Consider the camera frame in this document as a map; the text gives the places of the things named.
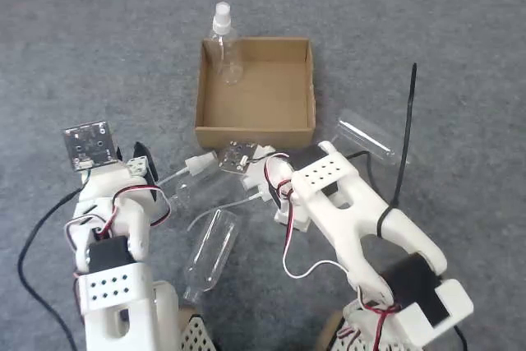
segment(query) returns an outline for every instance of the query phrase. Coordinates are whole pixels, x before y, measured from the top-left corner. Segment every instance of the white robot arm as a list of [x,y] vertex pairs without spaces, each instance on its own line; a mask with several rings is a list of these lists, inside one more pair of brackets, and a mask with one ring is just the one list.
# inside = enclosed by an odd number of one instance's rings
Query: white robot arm
[[[422,347],[471,314],[473,303],[462,285],[455,279],[440,279],[447,267],[443,252],[400,210],[393,209],[385,217],[382,237],[401,246],[409,258],[383,275],[376,273],[363,255],[361,238],[376,235],[378,219],[388,205],[332,144],[324,141],[318,146],[323,155],[301,169],[280,160],[270,174],[271,182],[291,180],[290,204],[302,207],[324,234],[354,289],[385,307],[401,304],[401,310],[385,322],[391,328],[385,331],[390,338]],[[327,196],[329,186],[336,186],[337,192]],[[405,283],[416,284],[423,278],[431,283],[422,280],[418,289]],[[354,303],[358,309],[359,302]],[[347,309],[348,314],[357,308]],[[374,333],[370,322],[363,325],[369,327],[362,327],[362,333]]]
[[215,347],[202,319],[181,336],[178,296],[166,281],[153,281],[145,263],[150,227],[169,217],[169,202],[155,186],[147,149],[123,163],[106,122],[64,131],[72,165],[85,187],[65,227],[75,252],[78,299],[87,351],[175,351],[186,340]]

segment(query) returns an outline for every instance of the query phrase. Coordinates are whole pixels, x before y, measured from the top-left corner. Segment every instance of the clear plastic bottle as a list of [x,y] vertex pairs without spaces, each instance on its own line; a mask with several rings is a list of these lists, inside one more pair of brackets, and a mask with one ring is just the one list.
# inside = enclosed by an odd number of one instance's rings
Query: clear plastic bottle
[[222,171],[217,163],[196,176],[186,173],[172,178],[163,183],[162,188],[172,206],[172,218],[168,222],[171,229],[186,228],[190,220],[203,211],[246,195],[238,175]]
[[187,290],[183,297],[199,304],[201,295],[219,280],[241,223],[230,211],[217,210],[201,232],[185,268]]
[[243,74],[242,57],[238,33],[232,27],[230,5],[220,2],[215,5],[215,16],[209,39],[212,65],[221,80],[233,85]]

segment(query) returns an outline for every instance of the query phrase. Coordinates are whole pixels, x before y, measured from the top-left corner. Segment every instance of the white plastic bracket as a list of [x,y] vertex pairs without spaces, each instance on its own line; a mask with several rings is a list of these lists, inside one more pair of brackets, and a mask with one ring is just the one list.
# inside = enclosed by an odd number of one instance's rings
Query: white plastic bracket
[[[361,238],[376,235],[376,223],[387,208],[385,203],[358,171],[332,144],[323,141],[320,148],[327,156],[292,174],[293,201],[303,206],[309,217],[329,240],[339,262],[348,270],[348,281],[356,288],[385,305],[393,304],[390,287],[363,255]],[[336,182],[338,191],[348,203],[338,208],[322,189]],[[400,210],[386,217],[383,238],[401,246],[407,253],[420,253],[431,269],[440,275],[447,267],[440,248]]]
[[131,158],[126,162],[126,166],[131,176],[144,177],[148,173],[148,158],[146,156]]

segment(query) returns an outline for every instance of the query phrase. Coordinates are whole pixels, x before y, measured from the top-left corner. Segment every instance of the black wire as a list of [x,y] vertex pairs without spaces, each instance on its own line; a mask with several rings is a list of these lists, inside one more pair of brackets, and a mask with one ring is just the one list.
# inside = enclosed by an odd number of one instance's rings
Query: black wire
[[267,152],[265,155],[260,156],[259,158],[252,158],[252,159],[249,159],[249,160],[248,160],[248,163],[249,163],[249,164],[255,164],[255,163],[259,162],[260,160],[263,160],[263,159],[265,159],[265,158],[268,158],[268,157],[271,156],[271,155],[274,155],[276,152],[278,152],[278,151]]
[[387,215],[399,206],[399,195],[402,189],[402,182],[404,181],[405,163],[408,158],[409,150],[409,137],[411,135],[411,122],[413,120],[413,100],[414,100],[414,88],[417,80],[417,64],[413,64],[413,70],[411,71],[411,84],[409,86],[409,97],[408,97],[408,111],[405,117],[405,131],[404,131],[404,147],[402,148],[402,159],[400,160],[400,166],[398,170],[398,178],[396,180],[396,187],[394,190],[393,198],[391,202],[381,214],[380,218],[376,222],[376,236],[381,238],[381,226],[384,223]]
[[76,286],[79,284],[79,279],[76,278],[73,280],[73,297],[75,299],[75,306],[76,306],[76,312],[78,313],[80,319],[81,319],[81,323],[82,325],[84,325],[84,317],[82,316],[82,311],[81,311],[81,303],[79,302],[79,294],[76,290]]
[[464,333],[462,333],[457,325],[454,326],[454,331],[457,332],[457,335],[460,337],[460,341],[462,342],[462,350],[468,351],[468,341],[466,340]]
[[354,154],[347,155],[345,158],[346,159],[353,159],[353,158],[357,158],[358,156],[362,156],[362,155],[365,155],[367,157],[367,176],[369,177],[369,183],[371,184],[371,188],[372,188],[372,190],[374,192],[376,192],[376,194],[379,197],[384,199],[384,197],[382,196],[382,194],[380,192],[380,189],[378,188],[378,185],[376,184],[375,177],[372,174],[372,157],[371,157],[371,153],[369,151],[359,151],[359,152],[355,152]]
[[49,219],[51,215],[55,211],[57,211],[61,206],[68,203],[77,193],[80,193],[90,180],[91,171],[88,170],[88,176],[86,177],[86,180],[84,181],[84,184],[82,184],[82,187],[76,189],[73,192],[68,193],[65,195],[55,206],[49,210],[44,217],[39,219],[39,222],[36,223],[35,227],[31,230],[30,235],[27,237],[27,240],[25,240],[24,247],[22,248],[22,251],[20,252],[20,255],[18,256],[18,262],[16,264],[16,269],[18,271],[18,277],[20,278],[20,281],[22,282],[22,286],[27,290],[27,292],[30,293],[30,295],[35,298],[35,300],[42,305],[43,308],[45,308],[49,314],[55,319],[55,321],[61,326],[62,330],[66,334],[67,341],[69,342],[70,348],[72,351],[77,351],[75,340],[73,339],[72,332],[67,327],[66,322],[60,317],[58,312],[51,307],[51,305],[44,300],[34,289],[33,287],[27,282],[27,279],[25,278],[24,274],[24,259],[27,255],[27,252],[29,251],[31,244],[35,240],[36,234],[39,232],[40,228],[44,225],[44,223]]

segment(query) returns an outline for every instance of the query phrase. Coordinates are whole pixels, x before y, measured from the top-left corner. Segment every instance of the open cardboard box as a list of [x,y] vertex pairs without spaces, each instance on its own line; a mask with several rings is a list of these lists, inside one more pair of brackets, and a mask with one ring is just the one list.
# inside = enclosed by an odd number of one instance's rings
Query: open cardboard box
[[219,79],[210,61],[211,42],[201,45],[195,130],[202,147],[230,141],[276,148],[311,142],[316,127],[311,44],[305,38],[241,39],[243,76],[235,85]]

